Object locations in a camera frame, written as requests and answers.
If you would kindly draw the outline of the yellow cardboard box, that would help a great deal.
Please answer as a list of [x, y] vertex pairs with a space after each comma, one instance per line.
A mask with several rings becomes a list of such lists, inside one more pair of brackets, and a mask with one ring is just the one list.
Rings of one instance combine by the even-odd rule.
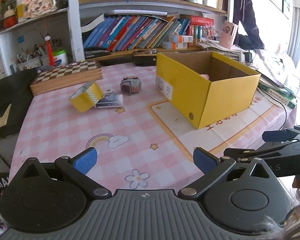
[[196, 129], [201, 129], [249, 108], [260, 76], [214, 51], [165, 52], [157, 55], [155, 84]]

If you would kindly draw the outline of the green book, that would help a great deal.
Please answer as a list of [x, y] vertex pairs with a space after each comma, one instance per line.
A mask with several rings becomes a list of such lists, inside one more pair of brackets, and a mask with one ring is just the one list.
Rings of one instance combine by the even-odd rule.
[[296, 107], [296, 99], [294, 95], [290, 95], [289, 93], [283, 93], [280, 90], [268, 87], [266, 85], [263, 85], [262, 83], [258, 84], [258, 88], [268, 93], [285, 106], [288, 106], [291, 109], [294, 109]]

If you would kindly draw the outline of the orange white box lower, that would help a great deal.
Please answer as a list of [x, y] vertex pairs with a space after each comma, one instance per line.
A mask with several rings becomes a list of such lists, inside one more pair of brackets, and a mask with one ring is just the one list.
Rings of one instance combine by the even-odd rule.
[[162, 43], [162, 47], [164, 49], [167, 49], [167, 50], [174, 50], [174, 49], [187, 49], [188, 47], [188, 43], [186, 42], [163, 42]]

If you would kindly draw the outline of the pink checkered tablecloth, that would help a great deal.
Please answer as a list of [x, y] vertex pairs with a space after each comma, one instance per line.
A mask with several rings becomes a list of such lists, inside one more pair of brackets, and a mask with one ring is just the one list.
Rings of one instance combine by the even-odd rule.
[[88, 176], [116, 189], [179, 190], [200, 176], [192, 161], [201, 147], [220, 157], [228, 147], [259, 148], [262, 133], [293, 126], [296, 111], [282, 109], [256, 92], [250, 107], [201, 129], [156, 90], [155, 68], [119, 64], [102, 68], [102, 89], [118, 90], [125, 76], [137, 76], [138, 94], [125, 96], [119, 108], [92, 108], [79, 113], [70, 103], [76, 86], [35, 96], [14, 150], [10, 176], [36, 157], [52, 162], [94, 147], [98, 158]]

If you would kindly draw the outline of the white bookshelf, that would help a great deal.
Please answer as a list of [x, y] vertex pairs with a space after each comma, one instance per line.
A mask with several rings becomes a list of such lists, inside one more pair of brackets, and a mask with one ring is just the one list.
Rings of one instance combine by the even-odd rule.
[[22, 49], [43, 41], [46, 34], [60, 37], [66, 51], [74, 61], [84, 59], [81, 20], [99, 14], [113, 14], [115, 10], [162, 11], [168, 14], [209, 17], [221, 29], [224, 21], [232, 21], [234, 2], [228, 0], [226, 11], [198, 3], [179, 0], [68, 0], [68, 7], [37, 18], [31, 18], [0, 32], [0, 59], [6, 75], [10, 65]]

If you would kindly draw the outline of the row of colourful books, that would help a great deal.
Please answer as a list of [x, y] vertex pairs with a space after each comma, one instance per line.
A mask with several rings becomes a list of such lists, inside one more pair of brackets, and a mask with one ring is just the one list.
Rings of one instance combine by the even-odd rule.
[[81, 27], [83, 49], [98, 47], [117, 52], [162, 48], [170, 35], [186, 35], [189, 22], [174, 16], [102, 14]]

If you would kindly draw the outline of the stack of papers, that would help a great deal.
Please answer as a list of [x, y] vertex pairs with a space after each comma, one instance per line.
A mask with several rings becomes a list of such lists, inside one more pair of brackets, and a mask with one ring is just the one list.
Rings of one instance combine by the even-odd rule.
[[244, 62], [246, 50], [237, 45], [232, 45], [230, 48], [221, 46], [218, 41], [202, 39], [200, 42], [195, 43], [197, 47], [205, 51], [214, 51], [221, 55], [227, 56], [235, 61]]

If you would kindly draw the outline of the brown wooden pen holder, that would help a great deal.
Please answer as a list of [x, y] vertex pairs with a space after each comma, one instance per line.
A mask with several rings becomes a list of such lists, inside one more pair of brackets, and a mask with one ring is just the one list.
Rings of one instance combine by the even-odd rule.
[[135, 50], [133, 52], [133, 63], [140, 67], [155, 66], [157, 63], [157, 50]]

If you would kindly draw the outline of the pink plush toy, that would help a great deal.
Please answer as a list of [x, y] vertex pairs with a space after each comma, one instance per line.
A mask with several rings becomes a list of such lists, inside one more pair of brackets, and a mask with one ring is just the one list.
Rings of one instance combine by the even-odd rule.
[[201, 76], [202, 76], [203, 78], [207, 79], [207, 80], [210, 79], [210, 77], [209, 77], [207, 74], [201, 74]]

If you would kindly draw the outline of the black stapler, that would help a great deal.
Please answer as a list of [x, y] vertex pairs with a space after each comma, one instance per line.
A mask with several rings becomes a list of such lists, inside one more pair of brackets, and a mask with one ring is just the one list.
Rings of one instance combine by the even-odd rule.
[[111, 52], [109, 52], [103, 48], [98, 48], [98, 47], [84, 48], [84, 57], [86, 60], [97, 58], [97, 57], [107, 56], [110, 54], [111, 54]]

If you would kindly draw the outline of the orange white box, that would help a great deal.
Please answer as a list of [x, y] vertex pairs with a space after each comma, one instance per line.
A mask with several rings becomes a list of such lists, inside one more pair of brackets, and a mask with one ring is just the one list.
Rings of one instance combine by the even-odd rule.
[[167, 50], [174, 50], [174, 49], [187, 49], [188, 47], [188, 43], [186, 42], [163, 42], [162, 43], [162, 47], [164, 49], [167, 49]]
[[193, 36], [191, 35], [170, 35], [169, 42], [173, 43], [191, 43], [193, 42]]

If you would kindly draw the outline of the person in purple trousers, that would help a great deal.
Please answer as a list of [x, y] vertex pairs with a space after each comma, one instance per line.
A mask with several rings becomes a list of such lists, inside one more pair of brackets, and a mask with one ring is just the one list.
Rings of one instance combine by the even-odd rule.
[[241, 24], [253, 49], [264, 49], [264, 44], [259, 36], [252, 0], [234, 0], [233, 23]]

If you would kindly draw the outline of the black electronic keyboard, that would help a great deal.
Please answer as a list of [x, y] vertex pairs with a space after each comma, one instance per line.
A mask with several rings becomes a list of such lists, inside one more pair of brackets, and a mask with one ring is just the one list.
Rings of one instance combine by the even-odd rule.
[[0, 80], [0, 118], [7, 116], [0, 139], [20, 132], [33, 99], [30, 84], [36, 77], [35, 69], [27, 69]]

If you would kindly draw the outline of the red dictionary books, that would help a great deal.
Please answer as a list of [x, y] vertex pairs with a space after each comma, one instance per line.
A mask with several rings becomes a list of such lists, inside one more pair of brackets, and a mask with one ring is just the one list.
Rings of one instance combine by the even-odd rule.
[[214, 26], [213, 19], [200, 16], [188, 16], [187, 19], [190, 22], [186, 34], [193, 37], [194, 43], [200, 42], [202, 37], [210, 35], [210, 30]]

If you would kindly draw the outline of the orange white box upper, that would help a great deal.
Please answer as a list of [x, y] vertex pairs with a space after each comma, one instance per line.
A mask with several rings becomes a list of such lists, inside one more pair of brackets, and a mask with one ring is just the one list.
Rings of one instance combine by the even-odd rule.
[[193, 36], [191, 35], [170, 35], [169, 42], [173, 43], [191, 43], [193, 42]]

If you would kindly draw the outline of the navy spray bottle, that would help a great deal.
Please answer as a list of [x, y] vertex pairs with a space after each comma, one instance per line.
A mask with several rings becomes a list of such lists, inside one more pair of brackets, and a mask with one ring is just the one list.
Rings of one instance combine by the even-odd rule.
[[122, 94], [108, 94], [96, 104], [97, 108], [117, 108], [123, 106]]

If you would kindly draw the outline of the wooden chess board box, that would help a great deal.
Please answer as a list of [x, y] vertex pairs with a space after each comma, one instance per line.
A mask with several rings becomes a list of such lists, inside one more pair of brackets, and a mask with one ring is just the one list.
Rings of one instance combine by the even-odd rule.
[[37, 78], [31, 83], [30, 89], [32, 94], [37, 96], [102, 78], [102, 69], [99, 62], [86, 60], [39, 73]]

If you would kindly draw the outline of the yellow tape roll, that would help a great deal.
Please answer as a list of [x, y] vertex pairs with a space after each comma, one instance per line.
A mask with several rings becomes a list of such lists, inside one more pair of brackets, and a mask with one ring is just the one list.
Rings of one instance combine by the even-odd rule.
[[89, 81], [79, 87], [69, 98], [71, 104], [80, 113], [95, 107], [103, 98], [103, 91], [95, 81]]

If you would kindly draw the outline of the white green tub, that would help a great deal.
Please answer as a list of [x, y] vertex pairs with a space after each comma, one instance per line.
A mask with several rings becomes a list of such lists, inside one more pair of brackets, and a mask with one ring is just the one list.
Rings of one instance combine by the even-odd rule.
[[52, 52], [54, 67], [66, 66], [68, 57], [65, 49], [59, 49]]

